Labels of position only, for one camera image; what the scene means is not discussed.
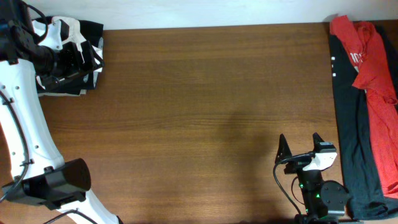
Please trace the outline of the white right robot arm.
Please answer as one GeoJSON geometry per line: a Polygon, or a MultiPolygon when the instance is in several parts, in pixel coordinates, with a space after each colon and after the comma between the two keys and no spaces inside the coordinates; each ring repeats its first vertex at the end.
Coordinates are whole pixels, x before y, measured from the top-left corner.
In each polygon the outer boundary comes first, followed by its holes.
{"type": "Polygon", "coordinates": [[[294,223],[338,223],[339,218],[345,215],[345,206],[349,199],[348,189],[337,181],[324,180],[322,176],[322,172],[333,165],[337,149],[332,142],[324,141],[318,133],[313,133],[312,138],[312,151],[293,155],[285,136],[279,136],[273,178],[297,211],[294,223]],[[301,212],[279,182],[276,170],[281,165],[285,165],[285,174],[296,175],[305,213],[301,212]]]}

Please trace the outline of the white t-shirt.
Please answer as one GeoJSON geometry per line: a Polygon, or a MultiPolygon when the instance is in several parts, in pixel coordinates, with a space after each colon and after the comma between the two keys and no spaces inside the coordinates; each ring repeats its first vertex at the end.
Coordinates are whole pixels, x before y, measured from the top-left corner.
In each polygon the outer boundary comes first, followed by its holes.
{"type": "MultiPolygon", "coordinates": [[[[76,43],[78,50],[81,52],[81,43],[87,40],[90,42],[95,52],[103,58],[103,24],[62,16],[49,17],[49,19],[52,22],[62,20],[69,26],[68,37],[62,41],[63,44],[74,42],[76,43]]],[[[94,90],[96,88],[96,82],[100,72],[102,72],[101,68],[84,77],[78,78],[78,80],[75,80],[72,84],[70,83],[66,86],[65,92],[72,91],[73,88],[77,88],[79,91],[94,90]]]]}

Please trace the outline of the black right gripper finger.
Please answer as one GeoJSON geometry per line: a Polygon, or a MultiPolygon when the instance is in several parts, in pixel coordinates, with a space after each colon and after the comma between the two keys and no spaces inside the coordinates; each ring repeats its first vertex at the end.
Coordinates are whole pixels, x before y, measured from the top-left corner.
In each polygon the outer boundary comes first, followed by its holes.
{"type": "Polygon", "coordinates": [[[275,157],[275,164],[286,164],[292,158],[292,153],[283,134],[279,136],[279,146],[275,157]]]}
{"type": "Polygon", "coordinates": [[[324,140],[320,137],[318,133],[313,133],[312,135],[313,138],[313,152],[319,153],[322,150],[324,150],[325,145],[324,145],[324,140]]]}

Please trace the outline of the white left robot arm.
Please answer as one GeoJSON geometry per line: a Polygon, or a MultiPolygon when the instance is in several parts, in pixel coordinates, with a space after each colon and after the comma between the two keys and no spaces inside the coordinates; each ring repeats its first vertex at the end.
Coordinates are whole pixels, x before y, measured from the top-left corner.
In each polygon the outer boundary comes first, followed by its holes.
{"type": "Polygon", "coordinates": [[[69,17],[33,20],[24,1],[1,2],[1,127],[12,182],[2,200],[45,206],[76,223],[119,223],[91,188],[83,159],[65,161],[47,126],[39,96],[62,93],[104,67],[102,28],[69,17]]]}

